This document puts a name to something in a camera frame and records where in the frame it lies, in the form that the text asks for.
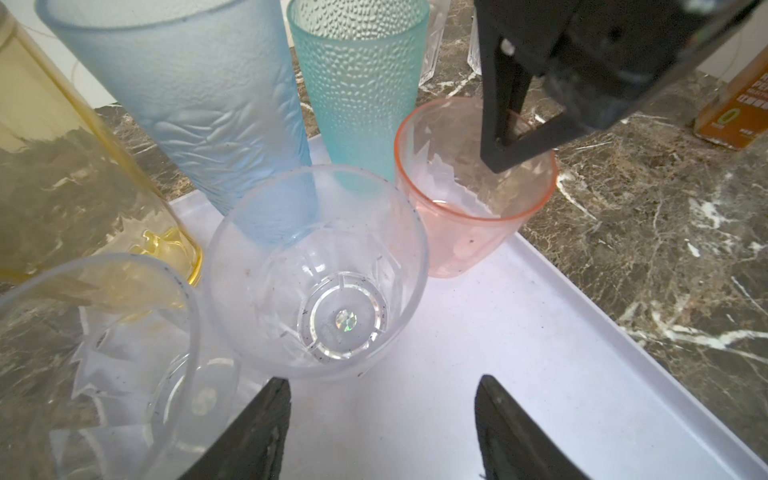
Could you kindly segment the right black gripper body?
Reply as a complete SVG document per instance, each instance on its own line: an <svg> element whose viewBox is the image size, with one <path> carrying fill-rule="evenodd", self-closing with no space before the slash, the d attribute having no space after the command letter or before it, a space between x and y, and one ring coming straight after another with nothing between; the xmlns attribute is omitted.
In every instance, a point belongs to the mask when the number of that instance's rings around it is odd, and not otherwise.
<svg viewBox="0 0 768 480"><path fill-rule="evenodd" d="M498 131L521 78L541 77L572 121L604 130L695 69L757 1L478 1L483 127Z"/></svg>

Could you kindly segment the pink ribbed plastic cup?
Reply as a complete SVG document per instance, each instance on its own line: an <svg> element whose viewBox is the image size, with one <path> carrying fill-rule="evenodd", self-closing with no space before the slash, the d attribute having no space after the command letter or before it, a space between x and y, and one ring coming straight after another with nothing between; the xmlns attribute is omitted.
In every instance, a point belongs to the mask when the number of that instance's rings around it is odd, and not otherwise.
<svg viewBox="0 0 768 480"><path fill-rule="evenodd" d="M480 158L482 102L433 100L400 125L394 142L396 185L425 226L429 274L466 273L544 207L558 179L553 151L504 173Z"/></svg>

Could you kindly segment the clear faceted tumbler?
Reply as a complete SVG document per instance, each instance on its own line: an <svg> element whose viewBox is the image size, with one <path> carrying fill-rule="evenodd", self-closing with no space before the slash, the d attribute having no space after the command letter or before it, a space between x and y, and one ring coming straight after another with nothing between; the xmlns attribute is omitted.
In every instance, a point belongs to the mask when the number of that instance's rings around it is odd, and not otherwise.
<svg viewBox="0 0 768 480"><path fill-rule="evenodd" d="M413 317L428 276L425 227L393 184L343 165L269 178L224 216L202 302L245 365L291 380L371 368Z"/></svg>

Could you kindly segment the clear small tumbler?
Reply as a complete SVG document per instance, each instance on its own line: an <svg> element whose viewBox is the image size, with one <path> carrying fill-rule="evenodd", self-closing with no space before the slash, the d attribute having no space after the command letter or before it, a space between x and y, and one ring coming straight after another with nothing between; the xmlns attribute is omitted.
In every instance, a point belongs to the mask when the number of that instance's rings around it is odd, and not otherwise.
<svg viewBox="0 0 768 480"><path fill-rule="evenodd" d="M240 368L171 266L58 266L1 298L1 475L178 479L224 431Z"/></svg>

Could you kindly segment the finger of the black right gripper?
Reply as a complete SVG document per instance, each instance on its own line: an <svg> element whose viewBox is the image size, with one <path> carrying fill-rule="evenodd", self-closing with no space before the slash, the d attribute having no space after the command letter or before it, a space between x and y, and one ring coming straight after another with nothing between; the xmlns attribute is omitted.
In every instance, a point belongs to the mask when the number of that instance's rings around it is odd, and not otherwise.
<svg viewBox="0 0 768 480"><path fill-rule="evenodd" d="M478 28L483 77L480 156L494 173L503 173L540 154L591 133L562 112L542 126L515 131L532 75L509 52L509 42L492 26Z"/></svg>

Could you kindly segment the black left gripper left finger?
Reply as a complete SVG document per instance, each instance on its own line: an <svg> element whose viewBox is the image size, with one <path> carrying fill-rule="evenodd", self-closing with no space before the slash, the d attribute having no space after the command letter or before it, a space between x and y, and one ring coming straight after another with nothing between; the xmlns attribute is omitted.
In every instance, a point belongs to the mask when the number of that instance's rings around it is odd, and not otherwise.
<svg viewBox="0 0 768 480"><path fill-rule="evenodd" d="M291 416L291 389L273 377L189 468L184 479L277 479Z"/></svg>

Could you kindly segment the teal dimpled plastic cup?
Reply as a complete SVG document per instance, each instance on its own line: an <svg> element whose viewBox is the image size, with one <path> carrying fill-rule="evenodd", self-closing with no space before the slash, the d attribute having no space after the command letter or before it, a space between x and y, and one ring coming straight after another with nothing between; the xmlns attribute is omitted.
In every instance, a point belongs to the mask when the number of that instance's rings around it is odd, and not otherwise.
<svg viewBox="0 0 768 480"><path fill-rule="evenodd" d="M426 46L425 1L292 1L295 51L335 164L395 179L394 141L413 111Z"/></svg>

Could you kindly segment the amber plastic cup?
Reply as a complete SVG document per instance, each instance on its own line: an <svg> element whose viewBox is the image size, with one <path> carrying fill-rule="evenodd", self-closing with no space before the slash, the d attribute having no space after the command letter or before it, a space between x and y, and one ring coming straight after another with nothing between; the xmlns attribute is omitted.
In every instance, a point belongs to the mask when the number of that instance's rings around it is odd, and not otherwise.
<svg viewBox="0 0 768 480"><path fill-rule="evenodd" d="M1 281L95 254L203 264L150 178L8 9L1 10Z"/></svg>

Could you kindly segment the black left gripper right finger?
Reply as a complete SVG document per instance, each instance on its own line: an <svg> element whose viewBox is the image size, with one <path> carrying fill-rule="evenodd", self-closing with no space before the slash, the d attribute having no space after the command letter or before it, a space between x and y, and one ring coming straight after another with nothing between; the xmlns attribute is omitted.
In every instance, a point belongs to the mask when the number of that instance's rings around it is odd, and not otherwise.
<svg viewBox="0 0 768 480"><path fill-rule="evenodd" d="M495 377L481 377L474 408L487 479L587 477Z"/></svg>

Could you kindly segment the blue grey plastic cup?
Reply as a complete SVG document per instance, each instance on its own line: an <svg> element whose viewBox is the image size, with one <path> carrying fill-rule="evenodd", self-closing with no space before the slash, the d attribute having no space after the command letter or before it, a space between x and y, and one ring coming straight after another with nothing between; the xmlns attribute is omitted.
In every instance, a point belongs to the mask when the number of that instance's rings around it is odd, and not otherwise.
<svg viewBox="0 0 768 480"><path fill-rule="evenodd" d="M37 15L222 214L311 163L276 1L39 1Z"/></svg>

